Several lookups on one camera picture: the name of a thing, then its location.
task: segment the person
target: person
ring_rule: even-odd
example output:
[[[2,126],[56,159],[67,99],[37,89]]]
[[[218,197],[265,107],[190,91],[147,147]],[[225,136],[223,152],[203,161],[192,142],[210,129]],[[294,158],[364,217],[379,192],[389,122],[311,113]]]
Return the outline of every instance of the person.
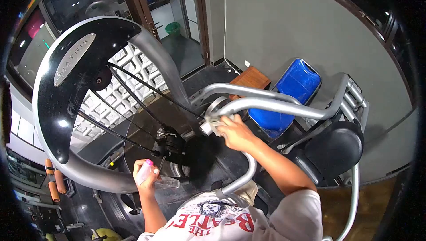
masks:
[[[233,199],[220,200],[214,192],[198,194],[167,221],[155,199],[154,183],[158,179],[155,167],[147,180],[138,185],[145,218],[145,233],[138,241],[321,240],[320,197],[309,177],[254,136],[239,115],[233,120],[222,116],[221,122],[217,130],[225,138],[226,146],[252,155],[271,175],[285,198],[268,220],[261,210],[253,207],[257,186],[251,181],[238,189]],[[144,162],[135,162],[134,177]]]

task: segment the hand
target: hand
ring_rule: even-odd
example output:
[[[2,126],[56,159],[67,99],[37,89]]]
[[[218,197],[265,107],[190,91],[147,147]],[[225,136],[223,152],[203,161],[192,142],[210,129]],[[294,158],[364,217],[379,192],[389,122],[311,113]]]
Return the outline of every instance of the hand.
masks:
[[[234,115],[234,120],[227,116],[222,116],[220,121],[225,124],[218,126],[217,130],[225,138],[228,148],[250,153],[261,140],[253,135],[253,132],[242,122],[241,116]]]
[[[136,174],[141,169],[145,161],[146,159],[135,161],[135,165],[133,167],[133,179],[135,179],[135,182],[136,182]],[[143,183],[141,183],[140,185],[136,183],[136,186],[138,187],[138,191],[141,197],[153,197],[156,191],[155,182],[157,180],[161,180],[160,175],[158,175],[160,171],[157,168],[157,166],[153,164],[152,169],[151,169],[152,171],[150,175],[145,181],[143,181]]]

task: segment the metal nameplate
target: metal nameplate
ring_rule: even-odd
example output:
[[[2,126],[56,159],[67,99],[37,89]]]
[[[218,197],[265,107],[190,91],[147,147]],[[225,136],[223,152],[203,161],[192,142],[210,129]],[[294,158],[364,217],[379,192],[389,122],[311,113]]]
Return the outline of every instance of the metal nameplate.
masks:
[[[53,84],[55,87],[58,87],[65,80],[65,78],[67,78],[74,66],[87,52],[95,37],[95,33],[87,34],[74,43],[74,45],[67,51],[67,53],[65,53],[65,56],[62,58],[59,66],[56,69],[55,78],[53,79]]]

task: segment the blue object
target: blue object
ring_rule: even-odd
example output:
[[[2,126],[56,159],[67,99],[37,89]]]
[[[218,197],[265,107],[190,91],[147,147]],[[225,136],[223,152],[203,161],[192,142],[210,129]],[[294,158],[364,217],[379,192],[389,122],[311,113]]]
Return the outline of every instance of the blue object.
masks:
[[[320,84],[321,77],[305,61],[295,59],[275,87],[305,105]],[[294,120],[293,115],[260,109],[249,109],[248,114],[272,138],[279,137]]]

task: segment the green bucket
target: green bucket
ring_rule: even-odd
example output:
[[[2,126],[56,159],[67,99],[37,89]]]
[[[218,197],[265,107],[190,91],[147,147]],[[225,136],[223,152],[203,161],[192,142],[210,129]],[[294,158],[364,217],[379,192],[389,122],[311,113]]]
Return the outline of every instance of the green bucket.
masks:
[[[170,23],[166,26],[166,33],[171,36],[179,36],[181,34],[180,31],[181,25],[178,22]]]

